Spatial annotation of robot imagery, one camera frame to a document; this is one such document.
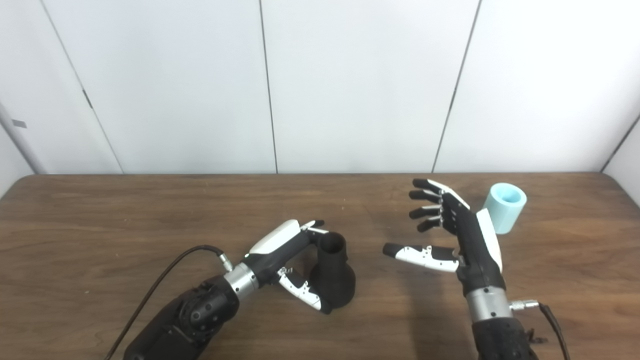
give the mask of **wooden table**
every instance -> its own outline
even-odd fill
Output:
[[[528,195],[500,236],[511,299],[550,304],[574,359],[640,354],[640,210],[602,174],[31,176],[0,201],[0,358],[102,359],[150,284],[180,252],[208,243],[233,262],[284,220],[326,220],[356,272],[353,301],[322,315],[279,286],[261,289],[201,359],[475,360],[453,274],[384,256],[387,241],[452,245],[415,230],[414,177],[454,188],[479,209],[491,184]],[[292,261],[308,273],[309,248]],[[160,286],[114,357],[161,306],[222,272],[210,253],[185,259]],[[519,313],[549,339],[537,310]]]

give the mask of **black funnel-shaped object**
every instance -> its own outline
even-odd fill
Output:
[[[347,242],[338,233],[318,239],[318,264],[311,269],[309,283],[332,308],[349,304],[356,291],[356,275],[347,264]]]

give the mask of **light blue cylinder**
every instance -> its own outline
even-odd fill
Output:
[[[510,232],[526,203],[527,194],[519,187],[507,183],[494,184],[486,197],[484,208],[489,210],[495,233]]]

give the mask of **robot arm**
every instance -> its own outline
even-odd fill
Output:
[[[453,248],[388,243],[383,253],[434,270],[456,272],[469,306],[480,359],[537,360],[507,300],[502,256],[487,210],[471,212],[456,192],[438,182],[416,179],[413,185],[419,190],[409,193],[411,199],[436,204],[410,213],[411,218],[427,217],[417,226],[418,231],[442,227],[457,236],[460,251],[456,256]]]
[[[222,325],[237,313],[240,302],[266,284],[281,284],[295,297],[324,314],[332,308],[306,279],[286,262],[315,244],[325,230],[316,220],[300,226],[288,220],[258,241],[232,266],[220,255],[227,273],[205,280],[167,304],[125,351],[125,360],[194,360]]]

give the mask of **white wall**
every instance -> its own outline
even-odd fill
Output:
[[[31,174],[31,168],[0,126],[0,198],[16,180]]]
[[[605,169],[640,205],[640,126],[636,124]]]
[[[482,2],[457,90],[477,0],[262,6],[0,1],[0,118],[43,173],[487,172],[599,170],[640,113],[638,2]]]
[[[429,172],[477,9],[263,1],[280,172]]]
[[[124,172],[275,172],[257,0],[44,3]]]
[[[599,171],[640,113],[639,13],[482,2],[435,170]]]
[[[37,0],[0,1],[0,120],[39,172],[120,172]]]

